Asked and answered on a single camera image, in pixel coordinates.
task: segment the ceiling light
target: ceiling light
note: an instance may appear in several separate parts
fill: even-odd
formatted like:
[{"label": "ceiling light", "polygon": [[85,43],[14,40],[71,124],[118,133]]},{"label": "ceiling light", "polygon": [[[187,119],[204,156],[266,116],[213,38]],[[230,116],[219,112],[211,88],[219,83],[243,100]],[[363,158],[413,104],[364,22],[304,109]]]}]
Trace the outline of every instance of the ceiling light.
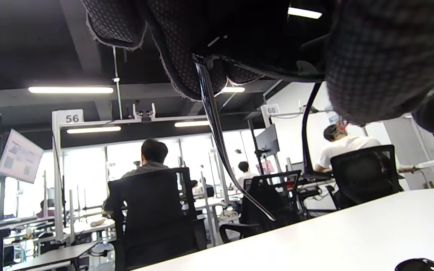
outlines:
[{"label": "ceiling light", "polygon": [[202,120],[200,122],[177,122],[175,127],[190,127],[190,126],[204,126],[209,125],[208,120]]},{"label": "ceiling light", "polygon": [[243,87],[225,87],[222,92],[233,93],[233,92],[244,92],[246,89]]},{"label": "ceiling light", "polygon": [[113,93],[111,87],[29,87],[31,93],[96,94]]},{"label": "ceiling light", "polygon": [[301,16],[301,17],[308,17],[312,19],[319,19],[321,17],[322,13],[310,11],[310,10],[302,10],[297,8],[289,8],[287,10],[287,14],[289,15],[295,15],[295,16]]},{"label": "ceiling light", "polygon": [[68,134],[83,134],[84,132],[114,132],[122,130],[119,126],[69,129]]}]

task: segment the white sign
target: white sign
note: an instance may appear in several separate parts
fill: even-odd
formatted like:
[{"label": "white sign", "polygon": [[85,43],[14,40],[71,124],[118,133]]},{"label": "white sign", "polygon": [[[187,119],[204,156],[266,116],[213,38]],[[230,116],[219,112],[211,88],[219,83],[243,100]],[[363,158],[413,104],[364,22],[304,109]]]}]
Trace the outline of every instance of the white sign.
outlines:
[{"label": "white sign", "polygon": [[59,110],[58,123],[77,123],[83,122],[83,109]]},{"label": "white sign", "polygon": [[42,156],[42,148],[11,130],[0,159],[0,175],[33,184]]},{"label": "white sign", "polygon": [[275,114],[280,114],[281,113],[281,111],[279,110],[279,106],[276,105],[276,104],[263,105],[262,107],[266,111],[267,115],[275,115]]}]

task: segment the black ceiling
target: black ceiling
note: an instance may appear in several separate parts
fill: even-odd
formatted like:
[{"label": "black ceiling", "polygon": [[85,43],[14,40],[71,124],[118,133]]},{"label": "black ceiling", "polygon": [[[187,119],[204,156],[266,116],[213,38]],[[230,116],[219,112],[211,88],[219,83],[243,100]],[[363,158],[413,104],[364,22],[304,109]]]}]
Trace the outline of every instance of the black ceiling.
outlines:
[{"label": "black ceiling", "polygon": [[[319,22],[316,29],[322,31]],[[138,109],[155,103],[157,117],[203,114],[201,104],[180,97],[172,89],[149,31],[141,48],[117,49],[117,63],[124,116],[131,113],[133,103]],[[48,131],[52,111],[76,108],[84,110],[85,121],[118,119],[116,91],[69,96],[31,94],[27,89],[114,87],[114,72],[112,48],[92,39],[79,0],[0,0],[0,116],[5,127],[22,132]],[[234,95],[228,103],[232,94],[219,95],[221,113],[243,113],[239,116],[243,120],[262,104],[262,93],[275,83],[262,79],[248,84],[244,93]]]}]

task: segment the man in gray jacket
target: man in gray jacket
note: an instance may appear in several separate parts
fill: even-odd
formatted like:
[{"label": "man in gray jacket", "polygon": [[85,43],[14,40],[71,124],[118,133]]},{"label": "man in gray jacket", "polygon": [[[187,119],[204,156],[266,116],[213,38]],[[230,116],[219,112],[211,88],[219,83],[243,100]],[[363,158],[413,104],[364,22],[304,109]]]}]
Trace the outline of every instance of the man in gray jacket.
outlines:
[{"label": "man in gray jacket", "polygon": [[[164,165],[165,158],[168,154],[168,148],[165,143],[159,142],[155,139],[147,139],[142,144],[142,166],[137,169],[125,173],[122,178],[167,169],[168,166]],[[112,207],[107,202],[112,202],[112,195],[108,196],[107,200],[103,202],[104,211],[111,211]]]}]

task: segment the computer screen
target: computer screen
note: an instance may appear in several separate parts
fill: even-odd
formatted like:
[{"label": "computer screen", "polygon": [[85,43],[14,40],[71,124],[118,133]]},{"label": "computer screen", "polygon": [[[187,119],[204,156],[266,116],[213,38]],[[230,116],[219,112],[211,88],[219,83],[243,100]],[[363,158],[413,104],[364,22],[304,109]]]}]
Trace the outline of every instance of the computer screen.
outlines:
[{"label": "computer screen", "polygon": [[262,151],[260,158],[269,157],[279,152],[279,142],[277,141],[276,126],[271,125],[255,137],[257,148]]},{"label": "computer screen", "polygon": [[43,149],[11,130],[0,159],[0,175],[33,184]]},{"label": "computer screen", "polygon": [[[274,172],[274,167],[272,166],[272,163],[270,161],[266,161],[265,163],[262,162],[261,164],[262,164],[262,169],[264,170],[264,175],[268,175]],[[257,171],[260,172],[259,164],[255,165],[255,167],[257,168]]]}]

